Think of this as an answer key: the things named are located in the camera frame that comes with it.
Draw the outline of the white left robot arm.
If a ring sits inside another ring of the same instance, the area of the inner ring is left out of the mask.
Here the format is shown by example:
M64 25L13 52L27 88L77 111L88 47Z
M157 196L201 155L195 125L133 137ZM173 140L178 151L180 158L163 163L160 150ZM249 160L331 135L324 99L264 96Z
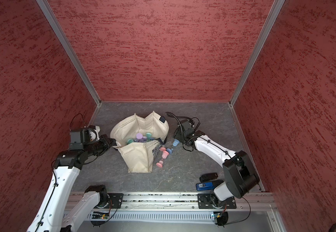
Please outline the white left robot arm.
M29 232L76 232L94 208L111 210L112 200L104 185L90 186L82 199L64 216L75 180L89 157L103 155L116 145L116 140L101 135L97 141L82 144L82 149L61 152L52 165L52 178L43 202Z

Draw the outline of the pink hourglass pile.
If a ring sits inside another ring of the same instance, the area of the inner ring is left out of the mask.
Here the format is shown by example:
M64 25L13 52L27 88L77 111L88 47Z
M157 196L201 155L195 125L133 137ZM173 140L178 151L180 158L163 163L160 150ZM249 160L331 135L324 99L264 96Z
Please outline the pink hourglass pile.
M163 153L162 153L162 157L161 159L156 163L156 166L159 167L159 168L162 168L163 167L163 164L165 162L165 159L169 156L169 152L164 150Z

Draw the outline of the purple hourglass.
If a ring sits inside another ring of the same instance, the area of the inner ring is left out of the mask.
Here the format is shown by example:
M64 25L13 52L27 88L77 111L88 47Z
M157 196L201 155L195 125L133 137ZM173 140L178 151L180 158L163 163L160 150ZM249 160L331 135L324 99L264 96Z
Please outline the purple hourglass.
M137 134L136 134L136 139L137 139L137 140L141 140L141 139L143 139L143 138L144 138L144 136L143 136L142 133L137 133Z

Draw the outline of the cream canvas bag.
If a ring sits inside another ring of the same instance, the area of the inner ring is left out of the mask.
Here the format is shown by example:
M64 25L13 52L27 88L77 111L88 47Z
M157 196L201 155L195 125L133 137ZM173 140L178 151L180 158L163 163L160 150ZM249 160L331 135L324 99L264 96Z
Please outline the cream canvas bag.
M114 148L120 152L130 173L150 173L155 154L166 143L169 129L165 117L156 112L145 118L134 114L116 124L110 137L116 140ZM147 132L152 134L150 140L146 138ZM137 133L142 133L144 138L137 140ZM134 143L127 144L130 138Z

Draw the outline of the teal hourglass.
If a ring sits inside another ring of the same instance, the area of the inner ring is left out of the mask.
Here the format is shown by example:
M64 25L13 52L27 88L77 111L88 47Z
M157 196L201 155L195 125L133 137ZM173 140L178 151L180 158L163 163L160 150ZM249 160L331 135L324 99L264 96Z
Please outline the teal hourglass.
M146 133L146 138L147 140L150 140L152 138L152 134L150 132Z
M132 138L127 140L127 144L131 144L131 143L134 143L134 139L132 139Z

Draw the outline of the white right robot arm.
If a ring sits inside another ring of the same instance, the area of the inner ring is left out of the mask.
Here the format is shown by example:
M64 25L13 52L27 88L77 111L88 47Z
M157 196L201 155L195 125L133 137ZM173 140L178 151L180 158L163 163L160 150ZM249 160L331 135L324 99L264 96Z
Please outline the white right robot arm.
M188 119L178 121L174 138L192 151L204 153L223 168L225 180L212 191L216 201L223 202L231 197L240 199L259 184L260 177L245 151L225 148L202 131L195 130Z

